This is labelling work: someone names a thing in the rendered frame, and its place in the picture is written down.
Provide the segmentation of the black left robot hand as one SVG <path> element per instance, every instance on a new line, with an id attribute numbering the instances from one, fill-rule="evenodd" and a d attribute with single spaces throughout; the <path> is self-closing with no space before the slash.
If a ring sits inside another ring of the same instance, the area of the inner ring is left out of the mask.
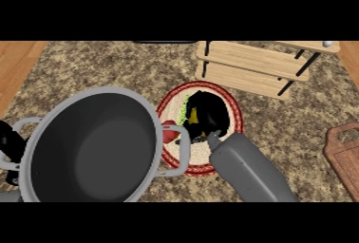
<path id="1" fill-rule="evenodd" d="M 12 163 L 21 163 L 27 140 L 14 131 L 11 125 L 0 121 L 0 151 L 9 157 Z"/>

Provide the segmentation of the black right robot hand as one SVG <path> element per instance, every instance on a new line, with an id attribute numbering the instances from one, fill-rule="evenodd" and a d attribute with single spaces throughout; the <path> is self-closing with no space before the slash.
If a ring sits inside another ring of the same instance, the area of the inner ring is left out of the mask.
<path id="1" fill-rule="evenodd" d="M 210 92 L 198 91 L 188 100 L 188 111 L 197 107 L 197 118 L 200 123 L 184 123 L 190 138 L 195 140 L 207 137 L 212 132 L 219 131 L 219 136 L 228 134 L 231 127 L 229 111 L 224 99 Z"/>

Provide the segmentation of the yellow lemon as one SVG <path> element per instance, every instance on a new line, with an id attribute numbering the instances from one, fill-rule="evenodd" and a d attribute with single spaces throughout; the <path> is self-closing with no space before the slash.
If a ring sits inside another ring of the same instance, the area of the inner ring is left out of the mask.
<path id="1" fill-rule="evenodd" d="M 198 118 L 197 118 L 197 107 L 193 108 L 191 110 L 191 115 L 190 115 L 190 119 L 188 119 L 188 123 L 200 123 L 198 122 Z"/>

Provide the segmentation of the oval red-rimmed woven placemat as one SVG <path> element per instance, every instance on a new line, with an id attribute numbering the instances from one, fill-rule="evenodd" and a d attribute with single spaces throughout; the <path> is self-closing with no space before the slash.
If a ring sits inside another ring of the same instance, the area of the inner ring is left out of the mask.
<path id="1" fill-rule="evenodd" d="M 231 127 L 228 134 L 221 140 L 225 140 L 232 133 L 243 132 L 243 116 L 238 107 L 238 103 L 232 94 L 228 90 L 215 83 L 206 81 L 195 81 L 179 85 L 166 95 L 163 101 L 157 107 L 157 114 L 162 122 L 173 120 L 176 125 L 179 125 L 181 107 L 185 96 L 190 97 L 198 92 L 206 91 L 218 95 L 227 104 L 229 117 L 231 117 Z M 207 141 L 194 142 L 191 144 L 191 160 L 185 174 L 191 177 L 206 177 L 216 173 L 213 166 L 209 163 L 210 149 Z"/>

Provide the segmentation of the wooden tiered shelf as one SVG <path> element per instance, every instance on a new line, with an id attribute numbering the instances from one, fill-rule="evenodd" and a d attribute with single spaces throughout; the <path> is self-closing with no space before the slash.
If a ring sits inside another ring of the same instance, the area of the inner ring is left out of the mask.
<path id="1" fill-rule="evenodd" d="M 324 47 L 323 42 L 275 41 L 275 44 L 299 49 L 296 54 L 287 54 L 229 41 L 201 41 L 195 77 L 286 100 L 292 84 L 309 81 L 309 66 L 320 54 L 336 54 L 342 49 L 339 41 L 331 47 Z"/>

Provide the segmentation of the green vegetable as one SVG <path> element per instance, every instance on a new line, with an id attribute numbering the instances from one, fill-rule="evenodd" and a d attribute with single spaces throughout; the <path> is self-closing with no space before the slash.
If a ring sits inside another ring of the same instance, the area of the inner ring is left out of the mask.
<path id="1" fill-rule="evenodd" d="M 179 126 L 184 125 L 185 121 L 188 120 L 188 116 L 191 115 L 191 112 L 188 111 L 188 100 L 190 95 L 185 96 L 185 99 L 182 101 L 182 107 L 179 111 Z"/>

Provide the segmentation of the red vegetable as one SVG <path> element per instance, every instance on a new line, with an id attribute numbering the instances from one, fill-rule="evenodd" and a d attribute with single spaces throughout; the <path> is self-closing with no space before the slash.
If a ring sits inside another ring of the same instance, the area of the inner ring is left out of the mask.
<path id="1" fill-rule="evenodd" d="M 173 120 L 167 120 L 164 124 L 176 125 Z M 181 133 L 178 131 L 169 130 L 163 132 L 163 142 L 170 143 L 178 137 Z"/>

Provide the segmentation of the large grey cooking pot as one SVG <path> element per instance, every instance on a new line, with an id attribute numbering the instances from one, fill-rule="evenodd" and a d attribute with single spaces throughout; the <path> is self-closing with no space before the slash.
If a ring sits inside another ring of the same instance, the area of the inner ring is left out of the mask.
<path id="1" fill-rule="evenodd" d="M 135 202 L 154 178 L 188 169 L 187 129 L 164 125 L 148 100 L 123 87 L 80 92 L 11 127 L 27 145 L 21 163 L 0 151 L 0 169 L 18 186 L 0 202 Z M 179 137 L 164 143 L 169 130 Z"/>

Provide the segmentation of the brown wooden cutting board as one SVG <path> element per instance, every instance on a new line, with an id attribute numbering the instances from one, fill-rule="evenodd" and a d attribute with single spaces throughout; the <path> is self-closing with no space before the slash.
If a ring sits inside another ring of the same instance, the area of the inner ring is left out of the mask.
<path id="1" fill-rule="evenodd" d="M 339 134 L 351 129 L 359 129 L 359 121 L 328 130 L 324 155 L 352 199 L 359 202 L 359 140 L 339 140 Z"/>

